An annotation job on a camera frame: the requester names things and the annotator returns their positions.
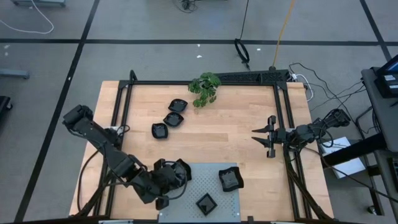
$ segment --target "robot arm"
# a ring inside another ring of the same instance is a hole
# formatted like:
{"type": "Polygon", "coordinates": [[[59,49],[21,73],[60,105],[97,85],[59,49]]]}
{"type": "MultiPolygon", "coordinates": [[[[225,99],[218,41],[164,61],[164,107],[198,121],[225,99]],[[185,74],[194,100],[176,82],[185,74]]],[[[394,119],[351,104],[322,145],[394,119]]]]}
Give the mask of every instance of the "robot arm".
{"type": "MultiPolygon", "coordinates": [[[[164,194],[182,187],[191,180],[190,167],[181,159],[172,165],[167,164],[164,159],[159,159],[154,164],[154,170],[148,171],[147,166],[135,156],[120,150],[121,139],[117,132],[103,129],[95,123],[93,112],[87,106],[78,105],[63,118],[62,124],[71,134],[87,139],[104,156],[110,172],[124,183],[125,187],[132,185],[144,203],[151,203],[157,198],[158,210],[169,204],[164,194]]],[[[110,178],[106,178],[104,185],[109,180],[110,178]]]]}
{"type": "Polygon", "coordinates": [[[331,110],[323,119],[317,118],[310,124],[297,126],[291,131],[285,128],[278,128],[274,130],[276,117],[270,116],[268,118],[268,125],[265,128],[253,130],[255,133],[269,133],[267,139],[252,137],[254,140],[261,143],[264,147],[268,147],[268,158],[275,157],[274,144],[286,144],[289,149],[302,149],[308,143],[312,143],[317,139],[322,138],[328,128],[331,127],[345,127],[349,125],[350,118],[341,109],[331,110]]]}

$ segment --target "green leaves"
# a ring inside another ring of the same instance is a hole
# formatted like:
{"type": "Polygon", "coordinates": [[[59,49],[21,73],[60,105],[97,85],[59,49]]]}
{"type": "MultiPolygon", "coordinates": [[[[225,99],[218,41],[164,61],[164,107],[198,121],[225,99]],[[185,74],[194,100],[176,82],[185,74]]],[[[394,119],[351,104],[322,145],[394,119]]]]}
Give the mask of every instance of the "green leaves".
{"type": "Polygon", "coordinates": [[[221,80],[211,72],[205,72],[200,78],[194,78],[188,85],[188,91],[199,94],[193,102],[194,107],[204,107],[207,101],[214,102],[217,99],[216,90],[220,85],[221,80]]]}
{"type": "Polygon", "coordinates": [[[210,100],[209,100],[209,102],[212,103],[212,102],[214,102],[216,99],[217,99],[217,96],[211,97],[210,100]]]}
{"type": "Polygon", "coordinates": [[[194,100],[194,101],[193,101],[193,106],[194,106],[194,107],[200,107],[200,106],[201,106],[201,101],[200,101],[199,99],[194,100]]]}

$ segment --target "wooden table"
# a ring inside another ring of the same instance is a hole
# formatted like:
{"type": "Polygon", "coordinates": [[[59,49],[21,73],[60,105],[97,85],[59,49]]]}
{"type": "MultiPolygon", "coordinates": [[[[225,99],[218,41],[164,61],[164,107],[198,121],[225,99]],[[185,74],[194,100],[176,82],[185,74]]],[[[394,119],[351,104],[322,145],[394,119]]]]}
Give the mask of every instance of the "wooden table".
{"type": "MultiPolygon", "coordinates": [[[[310,123],[302,83],[288,83],[288,88],[295,125],[310,123]]],[[[106,81],[102,84],[94,115],[94,120],[102,127],[111,123],[117,89],[118,82],[106,81]]],[[[124,95],[118,122],[121,120],[124,95]]],[[[287,124],[282,92],[280,97],[287,124]]],[[[150,170],[160,158],[170,161],[182,158],[185,162],[237,162],[244,179],[244,188],[239,189],[242,220],[247,220],[248,216],[258,221],[294,220],[281,146],[275,146],[276,158],[268,159],[267,149],[251,139],[251,136],[266,138],[265,134],[252,133],[251,130],[263,128],[270,115],[277,115],[273,88],[220,86],[217,100],[198,110],[197,114],[192,105],[194,99],[195,95],[188,92],[185,85],[134,85],[127,118],[131,130],[124,137],[122,150],[135,155],[150,170]],[[169,103],[175,98],[188,101],[188,107],[182,114],[185,120],[180,127],[169,128],[166,141],[158,141],[152,137],[152,123],[162,122],[170,112],[167,109],[169,103]]],[[[317,150],[315,144],[309,147],[317,150]]],[[[87,144],[82,165],[95,151],[90,143],[87,144]]],[[[325,213],[332,217],[319,156],[306,150],[301,152],[301,156],[308,191],[325,213]]],[[[85,170],[81,206],[97,188],[102,161],[102,156],[97,155],[85,170]]],[[[305,217],[301,194],[297,188],[296,191],[300,216],[305,217]]],[[[103,195],[103,202],[106,197],[107,192],[103,195]]],[[[101,213],[104,212],[104,205],[102,203],[101,213]]],[[[75,192],[70,214],[76,212],[75,192]]],[[[111,218],[156,219],[158,213],[155,204],[144,205],[132,187],[116,187],[111,218]]]]}

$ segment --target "white cable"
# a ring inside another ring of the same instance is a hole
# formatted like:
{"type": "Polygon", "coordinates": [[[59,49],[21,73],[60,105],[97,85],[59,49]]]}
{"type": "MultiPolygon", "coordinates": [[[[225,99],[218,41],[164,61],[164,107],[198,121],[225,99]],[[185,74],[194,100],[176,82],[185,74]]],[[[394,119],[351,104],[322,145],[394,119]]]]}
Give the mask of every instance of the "white cable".
{"type": "Polygon", "coordinates": [[[313,91],[312,91],[311,85],[309,84],[307,78],[305,78],[305,76],[303,76],[302,74],[292,74],[292,77],[294,80],[297,80],[297,77],[299,77],[299,76],[303,77],[305,79],[305,82],[307,83],[307,86],[309,87],[309,89],[311,91],[311,97],[309,99],[307,99],[307,102],[308,102],[308,101],[312,100],[312,98],[313,98],[313,91]]]}
{"type": "Polygon", "coordinates": [[[46,19],[46,20],[51,24],[51,29],[50,29],[50,31],[48,31],[48,32],[39,32],[39,31],[20,30],[20,29],[16,29],[16,28],[13,28],[13,27],[7,25],[7,24],[6,24],[4,21],[2,21],[1,19],[0,19],[0,22],[1,22],[2,24],[6,25],[6,27],[8,27],[8,28],[10,28],[10,29],[12,29],[12,30],[15,30],[15,31],[19,31],[19,32],[26,32],[26,33],[31,33],[31,34],[49,34],[49,33],[51,33],[51,32],[54,30],[54,25],[53,25],[52,22],[39,10],[39,8],[36,6],[35,2],[34,2],[33,0],[30,0],[30,1],[32,2],[33,6],[36,8],[36,10],[44,17],[44,19],[46,19]]]}

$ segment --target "small black bowl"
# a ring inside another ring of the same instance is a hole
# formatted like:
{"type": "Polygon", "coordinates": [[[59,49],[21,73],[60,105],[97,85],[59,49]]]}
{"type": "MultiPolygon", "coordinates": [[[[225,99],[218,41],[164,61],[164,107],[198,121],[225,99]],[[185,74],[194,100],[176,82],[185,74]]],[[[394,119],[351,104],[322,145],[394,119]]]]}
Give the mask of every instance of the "small black bowl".
{"type": "Polygon", "coordinates": [[[239,167],[230,167],[226,170],[220,170],[218,171],[218,177],[223,186],[223,192],[231,192],[244,187],[239,167]]]}
{"type": "Polygon", "coordinates": [[[158,123],[152,125],[152,135],[156,139],[165,139],[169,135],[167,126],[164,123],[158,123]]]}
{"type": "Polygon", "coordinates": [[[200,211],[207,216],[211,211],[217,207],[217,203],[206,193],[201,199],[196,202],[200,211]]]}
{"type": "Polygon", "coordinates": [[[188,103],[185,100],[174,99],[169,106],[169,110],[173,112],[181,113],[185,110],[188,103]]]}
{"type": "Polygon", "coordinates": [[[177,127],[181,124],[184,118],[176,112],[169,113],[164,119],[164,123],[169,125],[170,127],[177,127]]]}

